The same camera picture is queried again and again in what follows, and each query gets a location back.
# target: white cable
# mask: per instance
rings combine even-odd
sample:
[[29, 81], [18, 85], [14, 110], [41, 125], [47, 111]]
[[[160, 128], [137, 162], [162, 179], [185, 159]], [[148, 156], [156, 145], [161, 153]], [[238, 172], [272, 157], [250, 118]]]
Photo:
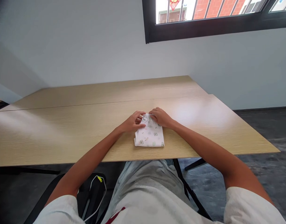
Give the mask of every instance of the white cable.
[[[93, 180], [91, 181], [89, 191], [91, 190], [91, 186], [92, 186], [92, 183], [93, 183], [95, 177], [94, 177]], [[95, 213], [98, 211], [98, 209], [99, 209], [99, 207], [100, 207], [100, 205], [101, 205], [101, 203], [102, 203], [102, 201], [103, 201], [103, 198], [105, 197], [105, 194], [106, 194], [106, 185], [105, 185], [105, 193], [104, 193], [103, 196], [102, 196], [102, 199], [101, 199], [101, 201], [100, 201], [100, 203], [99, 203], [98, 208], [96, 209], [96, 211], [95, 211], [92, 215], [90, 215], [88, 218], [86, 218], [86, 219], [84, 220], [84, 222], [86, 222], [88, 219], [90, 219], [92, 216], [95, 215]]]

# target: red decoration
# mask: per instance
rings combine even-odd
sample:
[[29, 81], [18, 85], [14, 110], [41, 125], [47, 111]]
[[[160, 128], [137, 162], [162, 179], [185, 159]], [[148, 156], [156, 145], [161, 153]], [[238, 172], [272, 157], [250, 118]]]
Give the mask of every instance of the red decoration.
[[180, 0], [170, 0], [170, 6], [172, 11], [176, 8], [177, 4], [180, 2]]

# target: person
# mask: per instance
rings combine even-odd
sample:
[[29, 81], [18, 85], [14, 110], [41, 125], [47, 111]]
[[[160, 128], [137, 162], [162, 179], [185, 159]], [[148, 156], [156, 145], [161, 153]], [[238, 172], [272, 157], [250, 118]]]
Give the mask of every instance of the person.
[[[59, 181], [34, 223], [82, 223], [77, 211], [79, 187], [124, 132], [145, 127], [136, 111], [89, 150]], [[252, 171], [227, 150], [186, 128], [157, 107], [149, 112], [159, 125], [174, 130], [224, 178], [224, 223], [286, 223]], [[128, 161], [120, 174], [102, 223], [212, 223], [199, 215], [182, 181], [166, 160]]]

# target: red brick building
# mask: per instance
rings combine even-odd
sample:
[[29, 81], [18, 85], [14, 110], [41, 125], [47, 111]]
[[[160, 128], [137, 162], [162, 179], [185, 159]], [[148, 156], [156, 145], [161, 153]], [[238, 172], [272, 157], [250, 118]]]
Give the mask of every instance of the red brick building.
[[[209, 1], [210, 0], [198, 0], [197, 1], [196, 10], [194, 14], [194, 20], [204, 19]], [[223, 0], [211, 0], [206, 18], [216, 18], [218, 16], [218, 12], [220, 10], [222, 2]], [[236, 0], [225, 0], [221, 8], [219, 17], [230, 16], [235, 2]], [[233, 16], [239, 14], [244, 2], [245, 0], [238, 0], [236, 7], [232, 13]]]

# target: left hand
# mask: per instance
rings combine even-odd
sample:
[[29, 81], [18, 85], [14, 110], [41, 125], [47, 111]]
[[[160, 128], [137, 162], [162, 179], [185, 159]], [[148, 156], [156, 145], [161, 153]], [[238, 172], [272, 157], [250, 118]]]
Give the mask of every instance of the left hand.
[[146, 114], [144, 111], [134, 112], [125, 122], [118, 126], [118, 129], [122, 132], [137, 131], [139, 128], [144, 128], [146, 125], [141, 124], [141, 115]]

